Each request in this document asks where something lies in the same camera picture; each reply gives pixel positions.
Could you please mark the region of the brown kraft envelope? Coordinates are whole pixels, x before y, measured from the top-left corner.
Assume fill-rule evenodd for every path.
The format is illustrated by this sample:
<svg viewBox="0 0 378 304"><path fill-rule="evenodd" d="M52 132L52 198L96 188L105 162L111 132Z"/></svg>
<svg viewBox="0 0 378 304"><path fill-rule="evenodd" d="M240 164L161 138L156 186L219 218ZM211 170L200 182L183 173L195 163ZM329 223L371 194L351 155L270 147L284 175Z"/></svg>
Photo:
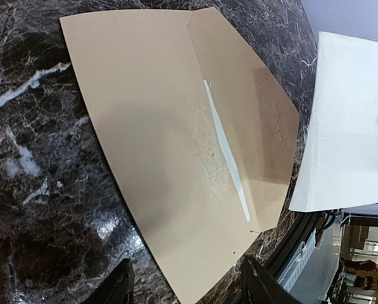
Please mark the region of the brown kraft envelope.
<svg viewBox="0 0 378 304"><path fill-rule="evenodd" d="M123 198L181 303L199 301L279 220L299 114L213 7L60 18L77 83ZM220 149L211 85L244 188Z"/></svg>

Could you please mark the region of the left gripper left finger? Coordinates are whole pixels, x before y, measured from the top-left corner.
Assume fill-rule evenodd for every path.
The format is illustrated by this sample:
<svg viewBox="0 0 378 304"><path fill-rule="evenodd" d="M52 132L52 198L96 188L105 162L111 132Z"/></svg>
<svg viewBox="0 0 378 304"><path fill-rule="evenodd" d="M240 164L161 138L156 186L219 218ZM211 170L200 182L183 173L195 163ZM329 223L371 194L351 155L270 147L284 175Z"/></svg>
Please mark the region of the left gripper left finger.
<svg viewBox="0 0 378 304"><path fill-rule="evenodd" d="M84 301L84 304L133 303L134 279L132 262L125 258Z"/></svg>

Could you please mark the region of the beige lined stationery sheet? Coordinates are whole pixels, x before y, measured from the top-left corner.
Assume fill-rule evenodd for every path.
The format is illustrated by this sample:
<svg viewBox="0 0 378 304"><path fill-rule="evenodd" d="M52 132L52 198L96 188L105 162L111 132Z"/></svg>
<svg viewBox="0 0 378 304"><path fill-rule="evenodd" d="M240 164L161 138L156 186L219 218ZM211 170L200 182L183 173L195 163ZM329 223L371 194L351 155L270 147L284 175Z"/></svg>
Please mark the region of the beige lined stationery sheet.
<svg viewBox="0 0 378 304"><path fill-rule="evenodd" d="M378 42L321 32L294 212L378 202Z"/></svg>

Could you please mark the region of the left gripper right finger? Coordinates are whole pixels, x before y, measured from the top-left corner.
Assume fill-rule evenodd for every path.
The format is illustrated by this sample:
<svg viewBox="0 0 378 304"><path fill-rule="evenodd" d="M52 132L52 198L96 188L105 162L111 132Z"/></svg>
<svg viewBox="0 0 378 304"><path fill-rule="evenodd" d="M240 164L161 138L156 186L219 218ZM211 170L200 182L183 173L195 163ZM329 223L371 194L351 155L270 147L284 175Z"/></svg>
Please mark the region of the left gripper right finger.
<svg viewBox="0 0 378 304"><path fill-rule="evenodd" d="M301 304L249 255L241 264L241 291L245 304Z"/></svg>

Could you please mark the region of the white letter paper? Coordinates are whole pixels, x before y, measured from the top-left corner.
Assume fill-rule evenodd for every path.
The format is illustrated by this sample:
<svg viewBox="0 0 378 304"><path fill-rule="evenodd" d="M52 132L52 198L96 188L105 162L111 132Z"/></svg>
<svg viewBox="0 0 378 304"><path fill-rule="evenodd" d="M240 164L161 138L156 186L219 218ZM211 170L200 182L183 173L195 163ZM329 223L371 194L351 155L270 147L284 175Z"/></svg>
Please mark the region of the white letter paper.
<svg viewBox="0 0 378 304"><path fill-rule="evenodd" d="M210 105L211 115L213 117L213 123L215 126L215 130L217 133L217 139L218 143L220 145L220 149L222 150L222 154L225 158L225 162L227 164L227 167L229 169L229 173L231 176L231 179L234 183L234 186L237 191L237 195L239 197L239 200L241 202L241 206L244 212L244 216L246 218L246 221L249 222L251 220L251 215L248 209L248 204L245 197L244 188L241 182L241 177L239 175L239 170L236 164L236 161L234 159L234 155L232 154L227 136L224 131L224 127L222 125L222 121L220 119L220 116L218 114L217 108L215 106L215 102L213 100L213 95L211 91L211 85L207 80L203 80L203 84L205 87L206 95L208 98L208 102Z"/></svg>

